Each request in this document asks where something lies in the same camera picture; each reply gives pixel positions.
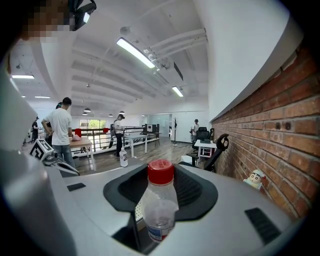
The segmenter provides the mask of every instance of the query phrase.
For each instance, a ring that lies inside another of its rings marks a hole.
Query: red brick wall
[[[266,174],[261,192],[293,218],[312,205],[320,182],[320,74],[302,48],[294,63],[212,122],[214,138],[229,134],[216,163],[239,180]]]

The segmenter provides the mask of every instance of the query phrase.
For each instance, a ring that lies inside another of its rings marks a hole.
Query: fluorescent light
[[[175,91],[176,94],[178,94],[180,97],[183,97],[184,95],[181,93],[181,91],[178,89],[178,87],[174,86],[172,89]]]
[[[13,74],[12,78],[15,79],[35,79],[35,77],[32,74],[28,75],[21,75],[21,74]]]
[[[35,98],[50,99],[49,96],[34,96]]]
[[[138,58],[144,64],[146,64],[150,69],[154,68],[155,65],[146,57],[144,56],[137,48],[135,48],[131,43],[123,39],[122,37],[116,42],[118,46],[121,46],[123,49],[127,50],[133,56]]]
[[[88,20],[89,20],[89,18],[90,18],[90,14],[88,14],[87,12],[84,14],[84,16],[83,16],[83,21],[85,22],[85,23],[87,23],[88,22]]]

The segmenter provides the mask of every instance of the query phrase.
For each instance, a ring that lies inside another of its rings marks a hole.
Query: small white bottle
[[[124,147],[121,148],[119,155],[120,155],[120,165],[122,167],[128,166],[127,152],[125,151]]]
[[[175,225],[179,210],[174,188],[174,166],[166,159],[148,164],[148,187],[141,198],[142,217],[150,238],[162,242]]]

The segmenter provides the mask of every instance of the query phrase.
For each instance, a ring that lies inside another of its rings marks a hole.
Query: cartoon figure toy
[[[261,183],[261,179],[265,179],[266,176],[265,174],[260,171],[260,170],[254,170],[249,178],[246,178],[243,180],[243,182],[251,185],[252,187],[254,187],[257,190],[260,190],[262,183]]]

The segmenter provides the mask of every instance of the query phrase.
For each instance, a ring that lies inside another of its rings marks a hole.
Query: red bottle cap
[[[148,164],[149,182],[156,185],[164,185],[174,179],[174,165],[166,159],[158,159]]]

